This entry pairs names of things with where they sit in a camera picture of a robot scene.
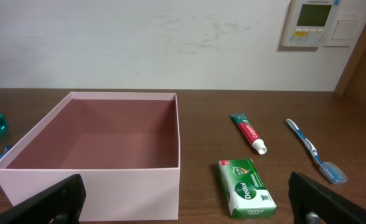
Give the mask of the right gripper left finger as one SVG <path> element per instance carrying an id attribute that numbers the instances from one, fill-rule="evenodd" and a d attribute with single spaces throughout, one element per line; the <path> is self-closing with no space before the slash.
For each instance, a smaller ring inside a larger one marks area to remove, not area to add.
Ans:
<path id="1" fill-rule="evenodd" d="M 77 224 L 85 199 L 82 177 L 74 174 L 0 213 L 0 224 Z"/>

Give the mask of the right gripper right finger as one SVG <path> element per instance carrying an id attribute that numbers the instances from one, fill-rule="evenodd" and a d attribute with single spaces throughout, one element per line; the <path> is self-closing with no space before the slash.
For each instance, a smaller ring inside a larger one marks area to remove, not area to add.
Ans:
<path id="1" fill-rule="evenodd" d="M 366 223 L 366 209 L 302 173 L 291 173 L 288 195 L 295 224 Z"/>

